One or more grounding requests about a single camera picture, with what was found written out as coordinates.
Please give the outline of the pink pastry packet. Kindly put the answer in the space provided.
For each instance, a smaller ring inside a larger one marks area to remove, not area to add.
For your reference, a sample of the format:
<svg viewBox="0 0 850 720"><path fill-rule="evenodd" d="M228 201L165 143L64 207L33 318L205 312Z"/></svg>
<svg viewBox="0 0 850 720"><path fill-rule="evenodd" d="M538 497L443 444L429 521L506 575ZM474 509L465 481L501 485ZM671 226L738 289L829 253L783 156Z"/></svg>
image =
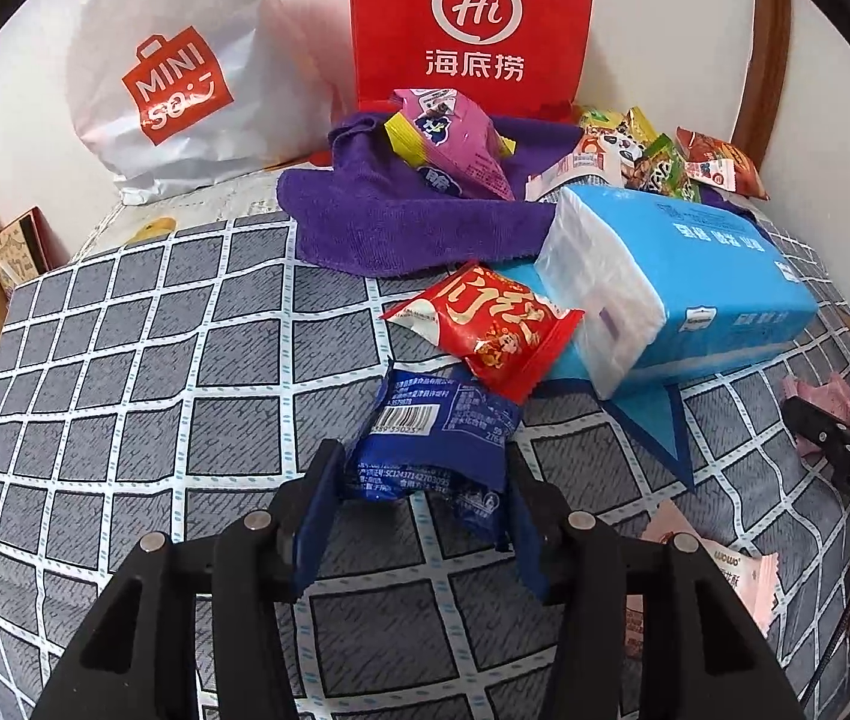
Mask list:
<svg viewBox="0 0 850 720"><path fill-rule="evenodd" d="M699 541L705 553L725 576L752 621L764 637L772 626L775 611L775 585L778 580L778 554L752 557L723 546L715 539L700 535L672 500L663 500L650 518L650 522L638 536L640 543L666 543L677 535L692 536Z"/></svg>
<svg viewBox="0 0 850 720"><path fill-rule="evenodd" d="M788 427L789 434L793 436L796 452L801 458L818 455L821 449L789 426L788 419L786 419L786 400L799 398L806 403L811 403L811 405L817 406L819 410L829 413L832 418L845 424L846 427L850 427L850 385L839 374L832 374L824 385L812 385L812 383L803 382L795 376L786 376L780 382L780 395L782 395L782 398L780 398L782 419Z"/></svg>

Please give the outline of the blue snack packet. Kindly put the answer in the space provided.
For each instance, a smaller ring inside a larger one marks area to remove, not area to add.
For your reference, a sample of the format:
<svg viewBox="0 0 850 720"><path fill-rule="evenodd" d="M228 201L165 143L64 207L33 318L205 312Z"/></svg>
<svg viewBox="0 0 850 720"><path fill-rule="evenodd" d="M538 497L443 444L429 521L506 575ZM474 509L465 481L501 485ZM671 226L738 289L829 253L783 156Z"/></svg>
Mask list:
<svg viewBox="0 0 850 720"><path fill-rule="evenodd" d="M361 500L432 493L461 527L500 546L507 442L518 422L518 405L473 380L389 369L343 486Z"/></svg>

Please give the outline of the green snack packet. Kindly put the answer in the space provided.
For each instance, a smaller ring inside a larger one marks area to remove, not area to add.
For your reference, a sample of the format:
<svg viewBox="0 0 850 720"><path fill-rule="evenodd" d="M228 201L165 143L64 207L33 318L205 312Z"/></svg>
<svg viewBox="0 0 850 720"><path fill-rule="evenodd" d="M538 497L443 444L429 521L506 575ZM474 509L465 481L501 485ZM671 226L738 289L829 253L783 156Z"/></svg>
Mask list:
<svg viewBox="0 0 850 720"><path fill-rule="evenodd" d="M687 163L681 150L666 133L658 135L645 148L625 185L633 190L658 193L690 203L702 201L699 186L687 174Z"/></svg>

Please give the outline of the pink panda snack packet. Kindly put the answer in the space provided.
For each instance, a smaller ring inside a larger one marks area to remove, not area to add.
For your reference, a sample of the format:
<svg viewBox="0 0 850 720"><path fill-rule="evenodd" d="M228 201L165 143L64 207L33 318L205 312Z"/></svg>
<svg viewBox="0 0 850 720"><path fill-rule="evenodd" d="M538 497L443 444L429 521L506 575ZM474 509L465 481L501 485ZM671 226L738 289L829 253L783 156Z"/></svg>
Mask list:
<svg viewBox="0 0 850 720"><path fill-rule="evenodd" d="M619 154L620 161L624 166L635 166L635 163L640 161L643 158L643 153L645 153L646 148L640 148L640 145L635 143L628 135L625 122L619 130L612 130L612 132L597 132L597 130L585 130L585 132L603 140L609 148L614 149L615 153Z"/></svg>

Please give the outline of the red white fruit snack packet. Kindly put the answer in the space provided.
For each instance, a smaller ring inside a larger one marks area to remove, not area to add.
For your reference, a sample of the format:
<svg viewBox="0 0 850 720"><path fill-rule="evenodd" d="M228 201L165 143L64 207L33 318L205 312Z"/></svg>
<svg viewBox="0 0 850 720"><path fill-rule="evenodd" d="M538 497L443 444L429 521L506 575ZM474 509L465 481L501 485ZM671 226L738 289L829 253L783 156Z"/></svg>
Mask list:
<svg viewBox="0 0 850 720"><path fill-rule="evenodd" d="M541 174L529 177L524 200L542 202L549 193L573 184L624 187L619 151L601 137L583 135L570 153Z"/></svg>

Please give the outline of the magenta snack packet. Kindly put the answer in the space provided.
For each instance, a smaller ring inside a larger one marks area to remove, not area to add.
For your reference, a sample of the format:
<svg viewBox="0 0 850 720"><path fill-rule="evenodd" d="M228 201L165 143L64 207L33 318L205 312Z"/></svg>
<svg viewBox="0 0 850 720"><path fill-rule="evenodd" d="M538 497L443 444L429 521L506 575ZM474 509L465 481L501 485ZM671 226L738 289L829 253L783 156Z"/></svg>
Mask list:
<svg viewBox="0 0 850 720"><path fill-rule="evenodd" d="M513 156L516 142L474 101L453 88L396 89L394 98L400 108L384 132L428 187L460 199L514 200L501 161Z"/></svg>

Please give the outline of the yellow snack packet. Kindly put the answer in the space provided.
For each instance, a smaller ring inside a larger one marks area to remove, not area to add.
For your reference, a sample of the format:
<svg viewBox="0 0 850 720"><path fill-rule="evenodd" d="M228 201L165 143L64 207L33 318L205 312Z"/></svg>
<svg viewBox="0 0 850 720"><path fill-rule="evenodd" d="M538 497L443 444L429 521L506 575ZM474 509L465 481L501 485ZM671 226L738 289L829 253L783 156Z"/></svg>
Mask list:
<svg viewBox="0 0 850 720"><path fill-rule="evenodd" d="M638 106L631 106L627 110L625 125L630 138L642 149L648 148L658 138L658 130L651 125L645 112Z"/></svg>

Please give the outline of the grey checkered bedsheet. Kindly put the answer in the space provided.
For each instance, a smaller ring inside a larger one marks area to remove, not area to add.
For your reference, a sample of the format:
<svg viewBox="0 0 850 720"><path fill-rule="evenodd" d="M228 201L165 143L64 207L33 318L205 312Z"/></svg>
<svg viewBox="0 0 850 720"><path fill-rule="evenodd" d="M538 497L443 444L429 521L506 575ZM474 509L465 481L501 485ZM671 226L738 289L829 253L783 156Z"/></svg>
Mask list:
<svg viewBox="0 0 850 720"><path fill-rule="evenodd" d="M786 379L850 387L850 312L818 254L768 232L816 317L761 366L640 410L601 403L560 361L526 401L519 449L568 504L637 536L672 500L707 538L775 556L768 631L822 717L845 697L831 649L850 589L850 500L780 418ZM25 718L143 535L215 535L269 504L321 440L347 440L386 367L456 366L384 309L422 289L306 265L282 213L213 221L16 289L0 338L0 718ZM532 718L560 614L514 557L417 494L337 512L316 582L277 613L308 718Z"/></svg>

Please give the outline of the blue tissue pack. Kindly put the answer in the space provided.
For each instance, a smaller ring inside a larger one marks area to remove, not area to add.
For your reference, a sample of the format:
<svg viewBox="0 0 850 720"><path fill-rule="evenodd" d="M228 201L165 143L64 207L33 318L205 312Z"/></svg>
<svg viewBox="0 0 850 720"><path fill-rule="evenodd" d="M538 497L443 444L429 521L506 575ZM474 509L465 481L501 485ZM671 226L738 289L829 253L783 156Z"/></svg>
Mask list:
<svg viewBox="0 0 850 720"><path fill-rule="evenodd" d="M779 355L818 306L785 255L743 216L599 185L552 192L541 252L501 275L583 310L552 369L610 400Z"/></svg>

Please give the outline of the red orange snack bag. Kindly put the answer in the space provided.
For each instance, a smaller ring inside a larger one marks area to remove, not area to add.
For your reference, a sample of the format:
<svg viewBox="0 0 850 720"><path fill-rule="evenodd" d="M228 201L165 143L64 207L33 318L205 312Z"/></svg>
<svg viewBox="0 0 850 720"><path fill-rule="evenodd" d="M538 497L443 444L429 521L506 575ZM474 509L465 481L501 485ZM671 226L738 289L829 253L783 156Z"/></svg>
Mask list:
<svg viewBox="0 0 850 720"><path fill-rule="evenodd" d="M694 181L751 199L768 199L754 161L733 143L684 127L676 128L676 140Z"/></svg>

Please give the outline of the yellow plush toy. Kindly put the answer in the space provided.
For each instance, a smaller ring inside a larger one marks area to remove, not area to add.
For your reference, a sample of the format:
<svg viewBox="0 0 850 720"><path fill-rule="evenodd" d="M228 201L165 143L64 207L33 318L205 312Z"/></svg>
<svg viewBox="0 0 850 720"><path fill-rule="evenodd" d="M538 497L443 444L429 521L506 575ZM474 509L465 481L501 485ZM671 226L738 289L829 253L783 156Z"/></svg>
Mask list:
<svg viewBox="0 0 850 720"><path fill-rule="evenodd" d="M128 239L127 245L141 244L142 242L159 241L171 236L178 227L178 222L171 216L160 216L140 227L132 238Z"/></svg>

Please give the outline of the patterned book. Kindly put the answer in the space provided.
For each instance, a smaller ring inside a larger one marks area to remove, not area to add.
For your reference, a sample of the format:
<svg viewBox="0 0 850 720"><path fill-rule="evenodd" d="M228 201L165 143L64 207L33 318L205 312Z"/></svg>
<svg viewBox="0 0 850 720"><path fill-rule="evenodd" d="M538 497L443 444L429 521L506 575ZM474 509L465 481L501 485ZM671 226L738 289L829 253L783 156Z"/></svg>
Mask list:
<svg viewBox="0 0 850 720"><path fill-rule="evenodd" d="M0 231L0 286L7 296L50 270L44 218L33 206Z"/></svg>

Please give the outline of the yellow chips bag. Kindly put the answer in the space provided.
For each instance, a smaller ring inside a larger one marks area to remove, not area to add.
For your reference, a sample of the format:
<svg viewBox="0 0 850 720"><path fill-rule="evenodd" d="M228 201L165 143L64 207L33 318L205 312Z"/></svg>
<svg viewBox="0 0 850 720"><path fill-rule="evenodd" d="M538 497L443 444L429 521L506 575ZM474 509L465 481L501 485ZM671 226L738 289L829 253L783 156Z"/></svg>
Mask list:
<svg viewBox="0 0 850 720"><path fill-rule="evenodd" d="M597 109L594 106L585 106L578 110L578 125L583 130L612 132L612 130L619 130L624 122L624 115L615 110Z"/></svg>

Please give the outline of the purple towel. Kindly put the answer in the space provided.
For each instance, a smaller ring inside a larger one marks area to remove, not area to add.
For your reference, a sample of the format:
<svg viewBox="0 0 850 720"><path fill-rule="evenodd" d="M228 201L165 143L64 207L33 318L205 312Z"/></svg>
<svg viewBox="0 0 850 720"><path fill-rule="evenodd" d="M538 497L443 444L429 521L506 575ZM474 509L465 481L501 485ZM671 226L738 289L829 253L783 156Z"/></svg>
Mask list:
<svg viewBox="0 0 850 720"><path fill-rule="evenodd" d="M570 153L580 127L496 117L496 130L518 143L503 167L518 197L507 202L435 192L393 153L384 121L374 112L352 115L329 133L329 171L295 167L279 177L277 202L297 222L298 259L386 278L539 254L553 208L523 202L524 184Z"/></svg>

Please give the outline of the red Haidilao paper bag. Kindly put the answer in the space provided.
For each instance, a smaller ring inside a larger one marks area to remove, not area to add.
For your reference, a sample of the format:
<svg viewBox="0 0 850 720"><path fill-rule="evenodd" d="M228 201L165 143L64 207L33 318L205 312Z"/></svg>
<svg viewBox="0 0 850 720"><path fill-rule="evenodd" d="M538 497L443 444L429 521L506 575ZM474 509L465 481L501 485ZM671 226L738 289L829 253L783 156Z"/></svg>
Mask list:
<svg viewBox="0 0 850 720"><path fill-rule="evenodd" d="M350 0L355 96L453 88L490 115L564 122L585 63L592 0Z"/></svg>

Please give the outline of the white Miniso plastic bag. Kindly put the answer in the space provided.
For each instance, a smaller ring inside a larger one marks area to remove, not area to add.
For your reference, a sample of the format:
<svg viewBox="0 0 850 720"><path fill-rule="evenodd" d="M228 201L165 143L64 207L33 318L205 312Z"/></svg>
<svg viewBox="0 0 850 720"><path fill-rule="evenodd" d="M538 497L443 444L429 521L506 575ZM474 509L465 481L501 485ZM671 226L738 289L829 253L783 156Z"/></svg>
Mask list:
<svg viewBox="0 0 850 720"><path fill-rule="evenodd" d="M282 0L78 0L73 130L128 205L290 163L339 96Z"/></svg>

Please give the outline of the brown wooden door frame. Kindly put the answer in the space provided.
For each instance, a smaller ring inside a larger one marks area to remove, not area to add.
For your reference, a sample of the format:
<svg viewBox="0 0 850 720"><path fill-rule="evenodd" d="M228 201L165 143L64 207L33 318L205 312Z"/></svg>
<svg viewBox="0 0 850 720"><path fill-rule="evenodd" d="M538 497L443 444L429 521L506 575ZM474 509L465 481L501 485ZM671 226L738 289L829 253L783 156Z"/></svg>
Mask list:
<svg viewBox="0 0 850 720"><path fill-rule="evenodd" d="M791 16L791 0L754 0L752 49L731 143L757 167L764 162L780 109L791 43Z"/></svg>

